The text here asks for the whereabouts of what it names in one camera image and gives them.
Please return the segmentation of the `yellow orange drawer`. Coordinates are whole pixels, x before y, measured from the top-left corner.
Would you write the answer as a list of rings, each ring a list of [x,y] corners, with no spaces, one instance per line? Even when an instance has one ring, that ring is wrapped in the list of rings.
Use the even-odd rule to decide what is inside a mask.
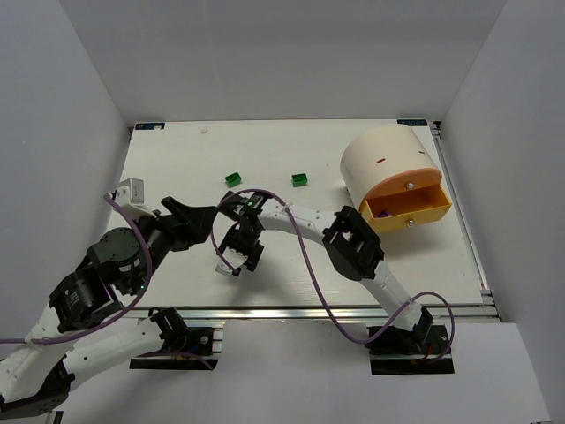
[[[441,185],[432,185],[404,193],[362,201],[359,213],[377,233],[397,231],[441,220],[452,202]],[[376,217],[381,211],[389,217]]]

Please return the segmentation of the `salmon orange top drawer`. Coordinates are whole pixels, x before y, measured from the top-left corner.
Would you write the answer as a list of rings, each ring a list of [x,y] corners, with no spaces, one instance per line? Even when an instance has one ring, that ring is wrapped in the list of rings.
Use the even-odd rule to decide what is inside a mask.
[[[436,168],[407,170],[394,175],[377,174],[370,179],[370,188],[363,200],[404,193],[428,186],[437,186],[442,181],[442,173]]]

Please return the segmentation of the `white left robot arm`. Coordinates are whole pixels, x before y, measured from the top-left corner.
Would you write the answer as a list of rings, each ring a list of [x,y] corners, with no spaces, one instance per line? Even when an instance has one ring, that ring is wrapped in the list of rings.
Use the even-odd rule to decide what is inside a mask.
[[[91,245],[80,265],[49,296],[40,319],[1,361],[1,417],[41,415],[72,390],[133,357],[197,349],[194,333],[173,307],[157,307],[132,329],[76,350],[83,337],[127,314],[146,293],[167,254],[202,244],[212,230],[215,206],[189,207],[172,197],[162,215],[136,204],[105,201],[126,221]]]

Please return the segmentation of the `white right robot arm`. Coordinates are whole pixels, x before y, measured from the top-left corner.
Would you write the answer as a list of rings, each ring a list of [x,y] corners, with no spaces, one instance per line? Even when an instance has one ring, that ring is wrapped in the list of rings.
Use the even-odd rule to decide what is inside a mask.
[[[345,206],[337,212],[321,211],[254,191],[246,197],[226,193],[219,211],[234,224],[219,246],[217,271],[233,276],[243,269],[253,272],[264,249],[260,243],[263,231],[298,235],[302,241],[323,246],[338,274],[361,283],[394,319],[396,332],[419,343],[428,336],[432,316],[392,275],[380,238],[356,209]]]

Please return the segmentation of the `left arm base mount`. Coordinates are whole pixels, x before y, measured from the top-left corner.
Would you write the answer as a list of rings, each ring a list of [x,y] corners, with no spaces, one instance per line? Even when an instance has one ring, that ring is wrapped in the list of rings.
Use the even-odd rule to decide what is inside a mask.
[[[132,358],[134,370],[213,371],[222,351],[222,329],[188,325],[172,307],[153,307],[147,318],[155,322],[162,333],[162,347],[155,352]]]

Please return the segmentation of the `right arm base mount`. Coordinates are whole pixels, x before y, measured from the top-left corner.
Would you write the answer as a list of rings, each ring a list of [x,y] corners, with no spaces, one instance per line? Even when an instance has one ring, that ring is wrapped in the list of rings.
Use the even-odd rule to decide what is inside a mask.
[[[434,324],[424,308],[412,332],[387,328],[365,347],[371,375],[452,375],[451,344],[447,329]]]

